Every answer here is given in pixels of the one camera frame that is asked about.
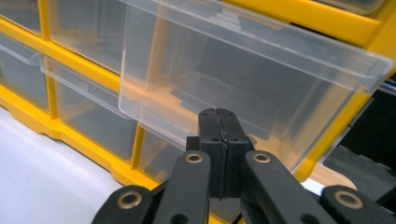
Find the wooden surface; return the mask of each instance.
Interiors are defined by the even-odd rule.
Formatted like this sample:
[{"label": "wooden surface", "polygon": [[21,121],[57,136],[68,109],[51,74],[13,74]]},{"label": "wooden surface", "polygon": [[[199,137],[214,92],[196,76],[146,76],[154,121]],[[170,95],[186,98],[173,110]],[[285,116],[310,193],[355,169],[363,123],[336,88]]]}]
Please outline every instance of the wooden surface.
[{"label": "wooden surface", "polygon": [[318,183],[329,187],[332,185],[343,185],[352,189],[356,189],[356,186],[346,178],[344,175],[341,175],[321,164],[317,164],[309,178],[317,181]]}]

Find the black object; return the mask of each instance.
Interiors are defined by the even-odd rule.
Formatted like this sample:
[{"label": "black object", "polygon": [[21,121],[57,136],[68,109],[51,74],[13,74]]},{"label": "black object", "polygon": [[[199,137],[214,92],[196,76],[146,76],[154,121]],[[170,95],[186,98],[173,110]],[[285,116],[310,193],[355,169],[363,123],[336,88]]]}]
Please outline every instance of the black object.
[{"label": "black object", "polygon": [[[323,193],[320,205],[274,155],[254,150],[234,113],[207,109],[199,114],[199,136],[187,139],[187,152],[178,158],[167,182],[152,192],[137,186],[117,190],[92,223],[207,223],[209,197],[240,198],[246,223],[396,223],[370,199],[339,188],[349,198],[331,188]],[[126,211],[119,202],[131,190],[142,197],[140,203],[129,198],[125,203],[134,206]],[[363,203],[344,212],[350,198]],[[379,215],[362,221],[356,219],[359,213]]]}]

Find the translucent storage bin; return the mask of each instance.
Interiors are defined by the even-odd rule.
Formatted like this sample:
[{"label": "translucent storage bin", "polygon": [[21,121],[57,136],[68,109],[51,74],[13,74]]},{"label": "translucent storage bin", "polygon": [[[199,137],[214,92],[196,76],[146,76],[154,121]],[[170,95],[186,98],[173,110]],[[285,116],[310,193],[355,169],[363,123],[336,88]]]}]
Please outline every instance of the translucent storage bin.
[{"label": "translucent storage bin", "polygon": [[49,0],[50,38],[120,73],[126,6],[118,0]]},{"label": "translucent storage bin", "polygon": [[118,95],[52,59],[43,67],[55,79],[60,120],[129,161],[137,124],[118,110]]},{"label": "translucent storage bin", "polygon": [[37,0],[1,0],[0,15],[40,35]]},{"label": "translucent storage bin", "polygon": [[356,14],[367,15],[378,10],[384,0],[316,0],[332,7],[338,7]]},{"label": "translucent storage bin", "polygon": [[120,110],[183,150],[198,113],[221,107],[256,149],[293,171],[351,98],[371,94],[392,65],[219,1],[125,2]]},{"label": "translucent storage bin", "polygon": [[[169,144],[157,135],[144,131],[139,157],[139,169],[159,182],[167,180],[178,157],[184,151]],[[239,199],[210,200],[210,213],[219,219],[233,223],[240,213]]]},{"label": "translucent storage bin", "polygon": [[48,112],[47,85],[41,54],[0,33],[0,85]]}]

